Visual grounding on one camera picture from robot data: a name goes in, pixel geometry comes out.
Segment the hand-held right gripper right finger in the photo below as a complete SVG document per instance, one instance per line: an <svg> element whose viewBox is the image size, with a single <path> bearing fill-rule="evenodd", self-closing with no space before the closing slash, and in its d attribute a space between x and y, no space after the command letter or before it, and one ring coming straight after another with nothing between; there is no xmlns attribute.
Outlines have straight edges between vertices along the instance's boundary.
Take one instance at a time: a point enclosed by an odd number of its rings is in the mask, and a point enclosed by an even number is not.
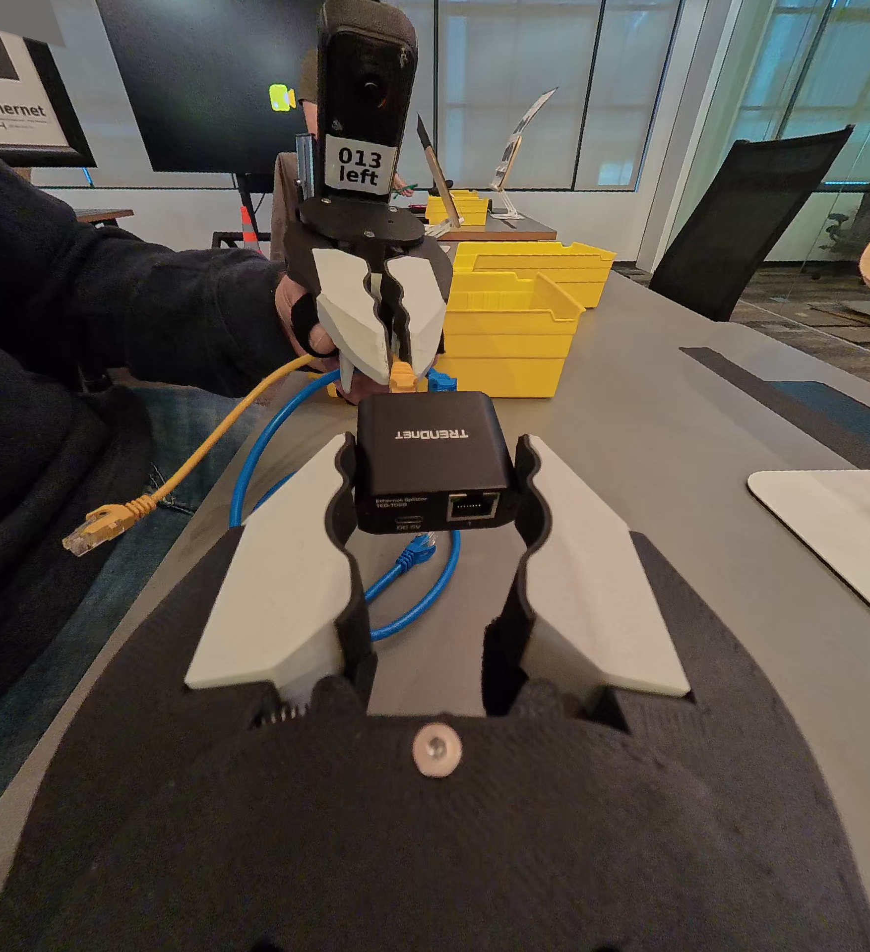
<svg viewBox="0 0 870 952"><path fill-rule="evenodd" d="M625 521L537 435L515 452L524 543L485 631L484 709L504 715L529 680L593 710L607 688L683 699L691 687Z"/></svg>

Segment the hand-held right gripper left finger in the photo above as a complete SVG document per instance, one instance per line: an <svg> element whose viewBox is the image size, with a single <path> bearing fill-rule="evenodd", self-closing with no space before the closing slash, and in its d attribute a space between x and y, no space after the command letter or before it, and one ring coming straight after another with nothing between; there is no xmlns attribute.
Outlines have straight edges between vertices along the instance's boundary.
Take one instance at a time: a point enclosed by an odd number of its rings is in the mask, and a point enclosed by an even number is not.
<svg viewBox="0 0 870 952"><path fill-rule="evenodd" d="M268 684L288 708L342 676L365 707L378 665L357 563L356 442L334 436L245 523L203 628L190 689Z"/></svg>

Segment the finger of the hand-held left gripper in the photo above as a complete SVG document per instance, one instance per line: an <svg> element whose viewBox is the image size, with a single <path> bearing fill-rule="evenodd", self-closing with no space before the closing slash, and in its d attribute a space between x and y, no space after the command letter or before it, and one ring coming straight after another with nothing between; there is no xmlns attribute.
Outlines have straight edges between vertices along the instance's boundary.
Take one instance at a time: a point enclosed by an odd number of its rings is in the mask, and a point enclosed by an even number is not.
<svg viewBox="0 0 870 952"><path fill-rule="evenodd" d="M386 302L392 312L394 354L415 377L422 377L436 359L447 306L429 259L389 259Z"/></svg>
<svg viewBox="0 0 870 952"><path fill-rule="evenodd" d="M343 387L352 386L355 370L388 387L389 345L370 292L370 264L337 248L316 247L312 257L320 285L317 314L339 352Z"/></svg>

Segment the yellow plastic bin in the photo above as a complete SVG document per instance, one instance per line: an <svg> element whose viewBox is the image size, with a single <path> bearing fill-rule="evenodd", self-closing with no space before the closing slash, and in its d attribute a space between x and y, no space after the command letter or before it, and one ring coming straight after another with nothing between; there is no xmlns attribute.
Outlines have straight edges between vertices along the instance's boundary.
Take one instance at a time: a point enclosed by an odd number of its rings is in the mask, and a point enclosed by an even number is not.
<svg viewBox="0 0 870 952"><path fill-rule="evenodd" d="M456 271L436 369L459 390L492 398L551 398L583 306L542 274Z"/></svg>
<svg viewBox="0 0 870 952"><path fill-rule="evenodd" d="M455 271L543 274L585 309L600 302L616 253L580 242L467 241L458 244Z"/></svg>

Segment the black ethernet splitter box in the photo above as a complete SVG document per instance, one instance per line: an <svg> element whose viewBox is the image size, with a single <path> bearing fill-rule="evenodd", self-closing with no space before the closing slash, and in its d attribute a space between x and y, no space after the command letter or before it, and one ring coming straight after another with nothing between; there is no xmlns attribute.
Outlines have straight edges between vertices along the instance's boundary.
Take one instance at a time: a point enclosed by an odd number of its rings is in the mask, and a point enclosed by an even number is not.
<svg viewBox="0 0 870 952"><path fill-rule="evenodd" d="M490 397L376 394L358 405L354 502L374 535L500 528L520 491Z"/></svg>

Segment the person's left forearm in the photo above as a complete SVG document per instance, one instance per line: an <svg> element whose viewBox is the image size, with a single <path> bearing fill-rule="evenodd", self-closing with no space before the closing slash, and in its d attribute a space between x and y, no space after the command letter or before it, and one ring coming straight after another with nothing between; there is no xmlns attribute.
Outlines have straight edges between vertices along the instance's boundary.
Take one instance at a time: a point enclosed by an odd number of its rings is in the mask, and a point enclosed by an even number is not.
<svg viewBox="0 0 870 952"><path fill-rule="evenodd" d="M90 356L138 380L245 396L298 357L281 273L241 249L176 252L80 222L0 160L0 351L71 384Z"/></svg>

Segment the person's left hand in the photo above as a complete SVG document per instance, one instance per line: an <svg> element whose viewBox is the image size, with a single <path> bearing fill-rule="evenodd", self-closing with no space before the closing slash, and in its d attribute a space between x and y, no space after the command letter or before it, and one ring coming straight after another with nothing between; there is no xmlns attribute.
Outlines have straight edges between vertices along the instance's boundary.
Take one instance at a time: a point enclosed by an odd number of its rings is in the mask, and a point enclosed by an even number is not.
<svg viewBox="0 0 870 952"><path fill-rule="evenodd" d="M309 358L309 369L317 373L338 369L336 343L322 324L312 324L305 338L296 332L298 327L303 328L305 320L316 317L315 298L288 275L283 275L275 290L274 301L289 344L298 356ZM353 371L349 390L343 388L341 383L335 384L335 387L339 395L352 406L357 406L369 396L389 393L388 384L379 384L358 370Z"/></svg>

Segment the small yellow bin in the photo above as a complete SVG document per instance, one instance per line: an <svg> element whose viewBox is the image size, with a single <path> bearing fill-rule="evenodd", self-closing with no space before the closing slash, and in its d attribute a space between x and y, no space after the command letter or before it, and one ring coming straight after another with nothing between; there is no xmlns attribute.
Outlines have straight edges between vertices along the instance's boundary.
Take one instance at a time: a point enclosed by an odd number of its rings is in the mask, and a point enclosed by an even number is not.
<svg viewBox="0 0 870 952"><path fill-rule="evenodd" d="M489 216L489 198L470 189L451 191L453 206L463 228L483 228ZM429 225L437 225L449 220L448 210L438 192L430 194L427 202L426 220Z"/></svg>

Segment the tilted tablet sign holder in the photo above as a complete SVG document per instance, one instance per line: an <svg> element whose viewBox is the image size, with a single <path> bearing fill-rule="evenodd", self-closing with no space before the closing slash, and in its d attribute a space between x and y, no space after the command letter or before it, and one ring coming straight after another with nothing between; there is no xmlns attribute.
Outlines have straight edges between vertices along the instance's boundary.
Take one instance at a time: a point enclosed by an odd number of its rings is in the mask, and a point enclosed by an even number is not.
<svg viewBox="0 0 870 952"><path fill-rule="evenodd" d="M433 182L436 186L438 195L441 198L444 209L443 219L438 223L431 224L429 226L429 233L432 236L439 237L441 235L447 234L448 232L456 232L461 228L463 219L456 208L454 199L451 195L450 187L441 171L441 166L421 114L417 115L417 135L425 153L426 160L429 165L429 171L432 175Z"/></svg>

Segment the clear acrylic sign holder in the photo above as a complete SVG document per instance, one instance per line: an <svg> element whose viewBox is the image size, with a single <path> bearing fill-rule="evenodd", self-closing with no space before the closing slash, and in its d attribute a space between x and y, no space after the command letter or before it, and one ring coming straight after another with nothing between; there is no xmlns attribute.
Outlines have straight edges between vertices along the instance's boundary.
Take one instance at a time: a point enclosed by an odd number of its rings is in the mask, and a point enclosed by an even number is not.
<svg viewBox="0 0 870 952"><path fill-rule="evenodd" d="M524 219L524 215L521 214L517 208L515 208L512 200L506 194L505 187L510 177L513 165L516 161L518 153L521 149L524 131L526 130L529 123L535 117L535 115L543 108L543 106L550 100L550 98L558 91L558 87L547 90L543 93L531 107L524 113L522 118L519 120L518 124L515 126L512 134L508 137L508 140L505 144L501 161L494 171L493 178L489 183L489 190L494 193L494 196L498 198L502 203L502 209L491 210L490 215L493 219L504 221L504 222L513 222L520 221Z"/></svg>

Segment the person's leg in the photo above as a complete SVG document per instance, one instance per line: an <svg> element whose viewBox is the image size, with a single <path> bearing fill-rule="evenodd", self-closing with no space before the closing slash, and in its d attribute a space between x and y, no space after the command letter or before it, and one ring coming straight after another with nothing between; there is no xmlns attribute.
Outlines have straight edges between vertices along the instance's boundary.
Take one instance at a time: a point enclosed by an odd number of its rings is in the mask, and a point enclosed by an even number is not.
<svg viewBox="0 0 870 952"><path fill-rule="evenodd" d="M238 403L193 387L132 387L131 391L146 409L154 436L145 491L177 470ZM251 405L195 473L160 503L156 514L92 554L93 562L108 550L108 558L81 593L81 600L68 607L57 629L38 632L37 647L26 649L28 665L17 664L10 682L0 687L0 797L264 417L263 406Z"/></svg>

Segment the instruction sheet stand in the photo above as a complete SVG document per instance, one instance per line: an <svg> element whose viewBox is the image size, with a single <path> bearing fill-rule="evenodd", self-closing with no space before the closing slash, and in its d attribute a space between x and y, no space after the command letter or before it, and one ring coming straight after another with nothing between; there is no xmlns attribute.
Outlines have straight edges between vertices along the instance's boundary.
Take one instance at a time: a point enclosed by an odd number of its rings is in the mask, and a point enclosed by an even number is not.
<svg viewBox="0 0 870 952"><path fill-rule="evenodd" d="M870 470L763 470L747 488L870 606Z"/></svg>

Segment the black framed sign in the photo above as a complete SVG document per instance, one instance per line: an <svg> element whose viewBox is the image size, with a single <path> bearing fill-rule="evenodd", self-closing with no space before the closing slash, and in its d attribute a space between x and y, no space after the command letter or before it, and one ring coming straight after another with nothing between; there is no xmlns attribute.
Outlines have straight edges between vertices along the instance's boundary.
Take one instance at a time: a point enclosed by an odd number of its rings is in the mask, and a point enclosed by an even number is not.
<svg viewBox="0 0 870 952"><path fill-rule="evenodd" d="M96 167L48 44L2 30L0 160L16 168Z"/></svg>

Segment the black office chair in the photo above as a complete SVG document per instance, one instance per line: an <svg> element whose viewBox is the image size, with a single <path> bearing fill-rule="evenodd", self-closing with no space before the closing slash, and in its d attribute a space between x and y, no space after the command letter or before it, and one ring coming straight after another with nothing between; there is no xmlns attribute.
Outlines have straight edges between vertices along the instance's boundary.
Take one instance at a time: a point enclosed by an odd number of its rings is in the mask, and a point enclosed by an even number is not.
<svg viewBox="0 0 870 952"><path fill-rule="evenodd" d="M713 322L729 321L751 277L822 184L853 129L735 141L648 288Z"/></svg>

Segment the large black wall screen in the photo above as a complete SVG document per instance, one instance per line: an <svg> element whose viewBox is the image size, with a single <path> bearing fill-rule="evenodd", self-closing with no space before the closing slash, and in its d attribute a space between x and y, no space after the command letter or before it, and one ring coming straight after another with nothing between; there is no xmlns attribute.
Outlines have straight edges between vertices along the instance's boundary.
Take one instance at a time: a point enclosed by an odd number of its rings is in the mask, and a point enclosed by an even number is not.
<svg viewBox="0 0 870 952"><path fill-rule="evenodd" d="M317 1L100 1L156 173L269 176L305 131Z"/></svg>

